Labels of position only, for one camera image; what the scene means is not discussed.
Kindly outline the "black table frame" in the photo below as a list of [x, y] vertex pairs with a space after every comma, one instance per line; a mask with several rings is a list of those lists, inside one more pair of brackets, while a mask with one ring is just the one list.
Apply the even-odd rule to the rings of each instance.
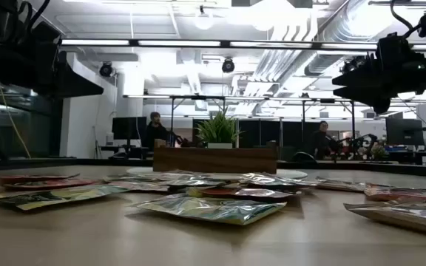
[[[96, 160], [96, 159], [75, 159], [75, 158], [57, 158], [57, 159], [25, 159], [25, 160], [0, 160], [0, 170], [18, 169], [18, 168], [46, 168], [56, 166], [136, 166], [151, 167], [151, 160]], [[186, 171], [214, 171], [231, 173], [247, 173], [252, 171], [276, 173], [280, 169], [284, 170], [339, 170], [339, 171], [373, 171], [388, 174], [406, 174], [426, 177], [426, 166], [401, 165], [401, 164], [378, 164], [378, 163], [360, 163], [356, 161], [339, 163], [295, 163], [295, 162], [269, 162], [256, 163], [246, 161], [238, 166], [227, 163], [186, 163], [174, 166], [174, 169]]]

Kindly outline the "black metal background frame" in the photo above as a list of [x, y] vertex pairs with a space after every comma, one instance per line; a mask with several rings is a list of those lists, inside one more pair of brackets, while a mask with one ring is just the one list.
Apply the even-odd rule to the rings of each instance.
[[226, 113], [226, 102], [227, 101], [242, 101], [242, 102], [258, 102], [258, 103], [262, 103], [265, 101], [279, 101], [279, 102], [283, 102], [283, 103], [288, 103], [288, 102], [298, 102], [300, 103], [301, 107], [302, 107], [302, 126], [305, 125], [305, 121], [306, 121], [306, 110], [305, 110], [305, 105], [307, 104], [307, 102], [311, 102], [311, 103], [320, 103], [320, 104], [334, 104], [334, 103], [340, 103], [341, 106], [347, 110], [348, 112], [351, 113], [351, 131], [352, 131], [352, 137], [355, 137], [356, 135], [356, 116], [355, 116], [355, 102], [353, 100], [346, 100], [346, 99], [337, 99], [337, 98], [303, 98], [303, 97], [298, 97], [298, 98], [277, 98], [277, 97], [244, 97], [244, 96], [219, 96], [219, 95], [170, 95], [168, 96], [168, 99], [172, 100], [172, 111], [171, 111], [171, 128], [173, 128], [173, 118], [174, 118], [174, 113], [175, 113], [175, 109], [177, 108], [175, 105], [175, 101], [177, 99], [181, 99], [180, 104], [182, 104], [182, 102], [184, 102], [186, 99], [188, 100], [205, 100], [205, 101], [213, 101], [215, 102], [216, 100], [221, 100], [223, 102], [222, 106], [219, 106], [220, 110], [223, 113]]

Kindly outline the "white round plate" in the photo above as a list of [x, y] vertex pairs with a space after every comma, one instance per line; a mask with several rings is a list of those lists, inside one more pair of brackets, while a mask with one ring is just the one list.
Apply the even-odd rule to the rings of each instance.
[[[128, 168], [126, 170], [127, 174], [137, 175], [137, 174], [163, 174], [163, 173], [174, 173], [174, 174], [194, 174], [194, 171], [184, 171], [184, 170], [170, 170], [170, 171], [154, 171], [152, 168], [144, 167], [134, 167]], [[279, 170], [276, 173], [276, 176], [283, 177], [286, 179], [305, 179], [308, 174], [303, 171], [297, 170]]]

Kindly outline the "green plant white pot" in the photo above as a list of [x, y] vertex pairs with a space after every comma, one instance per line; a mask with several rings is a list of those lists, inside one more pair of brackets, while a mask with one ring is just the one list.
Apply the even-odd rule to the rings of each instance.
[[238, 119], [228, 116], [225, 111], [211, 115], [208, 120], [201, 121], [196, 126], [196, 136], [207, 146], [225, 144], [234, 147], [243, 131], [238, 126]]

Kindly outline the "red tea packet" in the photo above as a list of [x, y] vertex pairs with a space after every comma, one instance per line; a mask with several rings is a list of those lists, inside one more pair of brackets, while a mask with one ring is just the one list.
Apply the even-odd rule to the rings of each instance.
[[5, 184], [4, 187], [14, 191], [35, 191], [48, 190], [58, 188], [69, 188], [83, 185], [92, 185], [95, 181], [80, 179], [64, 179], [64, 180], [42, 180], [31, 181], [25, 183]]
[[114, 181], [110, 185], [117, 185], [127, 188], [130, 191], [156, 191], [156, 192], [169, 192], [169, 187], [166, 185], [157, 185], [156, 183], [146, 182], [128, 182], [128, 181]]
[[79, 174], [73, 175], [60, 175], [60, 174], [31, 174], [31, 175], [10, 175], [0, 176], [2, 183], [24, 183], [32, 181], [45, 181], [45, 180], [63, 180], [72, 177], [77, 177]]
[[426, 188], [398, 188], [368, 183], [364, 194], [372, 201], [426, 202]]
[[287, 202], [302, 195], [301, 191], [282, 192], [264, 188], [207, 188], [200, 190], [202, 197], [214, 197], [258, 202]]

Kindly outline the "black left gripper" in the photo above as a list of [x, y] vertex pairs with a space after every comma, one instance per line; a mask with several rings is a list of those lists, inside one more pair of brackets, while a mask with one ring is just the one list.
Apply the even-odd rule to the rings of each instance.
[[104, 92], [95, 72], [67, 52], [58, 54], [54, 67], [54, 57], [37, 52], [35, 58], [30, 58], [0, 47], [0, 82], [33, 89], [46, 98], [76, 98]]

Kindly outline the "person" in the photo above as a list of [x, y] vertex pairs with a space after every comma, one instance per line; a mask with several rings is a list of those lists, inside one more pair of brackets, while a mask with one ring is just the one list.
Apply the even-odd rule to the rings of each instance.
[[153, 151], [156, 140], [165, 140], [166, 142], [173, 143], [175, 146], [181, 146], [184, 143], [184, 139], [180, 135], [175, 134], [173, 131], [169, 131], [162, 125], [158, 112], [151, 112], [150, 122], [146, 127], [143, 146]]
[[316, 160], [323, 160], [333, 152], [338, 152], [339, 144], [328, 134], [328, 123], [322, 120], [319, 129], [311, 136], [310, 152]]

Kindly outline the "black overhead light bar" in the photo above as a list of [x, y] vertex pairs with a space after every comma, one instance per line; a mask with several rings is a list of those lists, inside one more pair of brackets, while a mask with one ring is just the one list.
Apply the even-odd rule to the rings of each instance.
[[143, 47], [143, 48], [219, 48], [248, 50], [328, 50], [366, 52], [377, 48], [375, 43], [316, 41], [230, 41], [186, 39], [62, 39], [62, 47]]

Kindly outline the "black computer monitor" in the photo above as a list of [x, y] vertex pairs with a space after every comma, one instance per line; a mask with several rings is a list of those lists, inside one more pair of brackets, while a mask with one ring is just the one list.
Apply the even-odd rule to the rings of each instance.
[[423, 146], [423, 127], [420, 120], [386, 118], [387, 142], [389, 145]]
[[115, 117], [112, 133], [115, 140], [142, 140], [146, 132], [146, 117]]

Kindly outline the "wooden tea box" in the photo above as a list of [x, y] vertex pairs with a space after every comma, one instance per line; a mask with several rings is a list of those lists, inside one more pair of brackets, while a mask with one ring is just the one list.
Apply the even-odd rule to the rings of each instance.
[[262, 149], [211, 149], [156, 147], [154, 171], [193, 171], [203, 173], [277, 173], [277, 151]]

